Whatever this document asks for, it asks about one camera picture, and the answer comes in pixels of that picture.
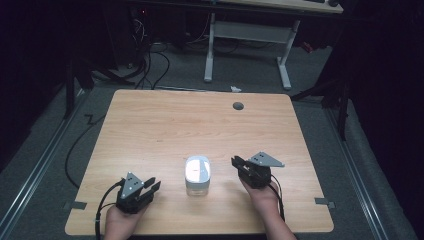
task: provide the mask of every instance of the white container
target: white container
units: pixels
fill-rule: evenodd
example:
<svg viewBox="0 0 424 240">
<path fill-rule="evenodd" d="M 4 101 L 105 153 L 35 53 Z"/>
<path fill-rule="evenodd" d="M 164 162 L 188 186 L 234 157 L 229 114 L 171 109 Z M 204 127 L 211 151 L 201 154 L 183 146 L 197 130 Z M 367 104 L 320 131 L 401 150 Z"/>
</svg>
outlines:
<svg viewBox="0 0 424 240">
<path fill-rule="evenodd" d="M 191 156 L 185 165 L 187 195 L 204 196 L 208 194 L 211 166 L 207 157 Z"/>
</svg>

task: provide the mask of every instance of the gray carpet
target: gray carpet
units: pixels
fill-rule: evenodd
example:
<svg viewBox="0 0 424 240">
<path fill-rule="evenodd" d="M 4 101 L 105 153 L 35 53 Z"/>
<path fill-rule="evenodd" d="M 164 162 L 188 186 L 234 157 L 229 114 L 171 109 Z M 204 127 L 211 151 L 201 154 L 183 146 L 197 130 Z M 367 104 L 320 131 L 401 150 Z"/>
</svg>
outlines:
<svg viewBox="0 0 424 240">
<path fill-rule="evenodd" d="M 170 68 L 158 89 L 188 88 L 210 91 L 231 91 L 230 86 L 242 89 L 242 92 L 296 94 L 314 85 L 331 49 L 323 49 L 308 54 L 302 49 L 294 48 L 289 56 L 287 68 L 293 89 L 285 91 L 279 77 L 274 56 L 279 46 L 272 46 L 261 51 L 242 46 L 236 51 L 225 54 L 217 53 L 212 83 L 203 82 L 205 49 L 186 48 L 182 51 L 169 47 L 163 54 L 170 60 Z M 164 49 L 158 45 L 156 50 Z M 231 50 L 231 46 L 221 47 L 218 51 Z M 152 69 L 149 80 L 153 81 L 163 74 L 167 67 L 165 58 L 152 54 Z M 120 74 L 130 70 L 121 69 Z M 69 149 L 76 139 L 90 125 L 86 114 L 93 116 L 93 121 L 106 112 L 116 89 L 128 88 L 109 81 L 96 81 L 96 87 L 86 93 L 87 99 L 71 122 L 63 141 L 55 152 L 38 188 L 14 226 L 9 239 L 94 239 L 94 237 L 71 237 L 64 232 L 69 210 L 64 209 L 67 202 L 74 200 L 77 190 L 65 176 L 64 164 Z M 20 187 L 28 178 L 55 130 L 59 127 L 65 112 L 64 90 L 62 90 L 48 109 L 34 124 L 31 135 L 22 145 L 9 166 L 1 173 L 0 216 L 4 216 L 13 203 Z M 333 126 L 317 102 L 318 98 L 294 102 L 302 132 L 304 134 L 312 161 L 324 195 L 335 203 L 330 209 L 335 228 L 330 233 L 304 234 L 299 239 L 374 239 L 363 208 L 344 160 L 344 154 L 334 134 Z M 351 150 L 358 169 L 363 176 L 369 193 L 377 205 L 378 212 L 389 239 L 416 239 L 409 222 L 405 219 L 384 174 L 381 172 L 368 143 L 356 119 L 353 106 L 349 107 L 346 126 L 347 144 Z M 75 145 L 69 158 L 69 174 L 80 183 L 91 152 L 99 134 L 101 123 L 89 130 Z M 261 239 L 263 236 L 184 236 L 179 239 Z M 161 239 L 145 237 L 142 239 Z"/>
</svg>

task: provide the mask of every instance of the person's left hand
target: person's left hand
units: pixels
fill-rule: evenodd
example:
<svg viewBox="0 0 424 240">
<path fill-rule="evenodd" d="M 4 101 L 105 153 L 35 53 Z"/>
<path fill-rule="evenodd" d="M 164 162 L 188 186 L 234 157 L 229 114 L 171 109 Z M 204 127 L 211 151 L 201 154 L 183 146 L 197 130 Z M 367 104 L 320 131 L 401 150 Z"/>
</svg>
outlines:
<svg viewBox="0 0 424 240">
<path fill-rule="evenodd" d="M 136 214 L 123 213 L 115 205 L 107 210 L 104 240 L 126 240 L 134 233 L 137 223 L 148 206 Z"/>
</svg>

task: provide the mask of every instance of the hand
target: hand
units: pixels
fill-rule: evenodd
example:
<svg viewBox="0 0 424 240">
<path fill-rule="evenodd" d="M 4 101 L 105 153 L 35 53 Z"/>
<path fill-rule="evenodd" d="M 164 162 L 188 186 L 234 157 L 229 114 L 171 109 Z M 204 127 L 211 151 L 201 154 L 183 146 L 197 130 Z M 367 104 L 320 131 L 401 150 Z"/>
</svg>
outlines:
<svg viewBox="0 0 424 240">
<path fill-rule="evenodd" d="M 115 205 L 107 210 L 104 240 L 126 240 L 134 233 L 147 206 L 136 214 L 123 213 Z"/>
<path fill-rule="evenodd" d="M 253 189 L 243 180 L 240 179 L 240 181 L 249 193 L 253 206 L 262 218 L 275 214 L 279 215 L 278 198 L 270 187 Z M 277 184 L 273 181 L 271 181 L 271 186 L 274 189 L 278 189 Z"/>
</svg>

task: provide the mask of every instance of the human arm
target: human arm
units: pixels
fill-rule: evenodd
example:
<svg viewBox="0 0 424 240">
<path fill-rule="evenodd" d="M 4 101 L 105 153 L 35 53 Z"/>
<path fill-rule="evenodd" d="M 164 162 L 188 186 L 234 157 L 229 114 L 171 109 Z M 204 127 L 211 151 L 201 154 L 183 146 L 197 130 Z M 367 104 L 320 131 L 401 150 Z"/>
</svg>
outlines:
<svg viewBox="0 0 424 240">
<path fill-rule="evenodd" d="M 278 211 L 278 198 L 269 187 L 253 189 L 243 180 L 241 183 L 250 195 L 252 204 L 265 226 L 268 240 L 295 240 L 296 237 L 281 218 Z M 277 189 L 277 184 L 271 182 L 271 186 Z"/>
<path fill-rule="evenodd" d="M 115 205 L 110 207 L 106 215 L 104 240 L 126 240 L 131 237 L 146 209 L 147 206 L 136 214 L 128 214 L 123 213 Z"/>
</svg>

